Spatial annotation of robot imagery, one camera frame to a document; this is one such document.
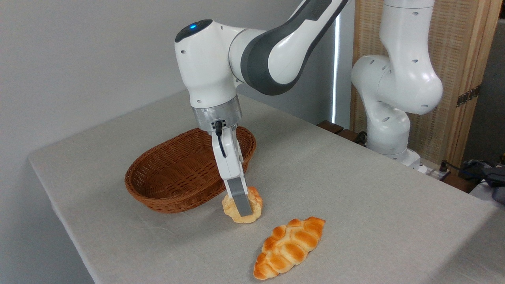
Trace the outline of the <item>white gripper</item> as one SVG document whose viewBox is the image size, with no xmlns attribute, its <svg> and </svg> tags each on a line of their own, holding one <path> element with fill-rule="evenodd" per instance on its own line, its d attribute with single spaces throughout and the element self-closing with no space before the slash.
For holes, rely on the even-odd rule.
<svg viewBox="0 0 505 284">
<path fill-rule="evenodd" d="M 241 217 L 252 215 L 236 128 L 224 128 L 220 137 L 213 131 L 211 140 L 218 171 L 224 180 L 228 195 L 233 198 Z"/>
</svg>

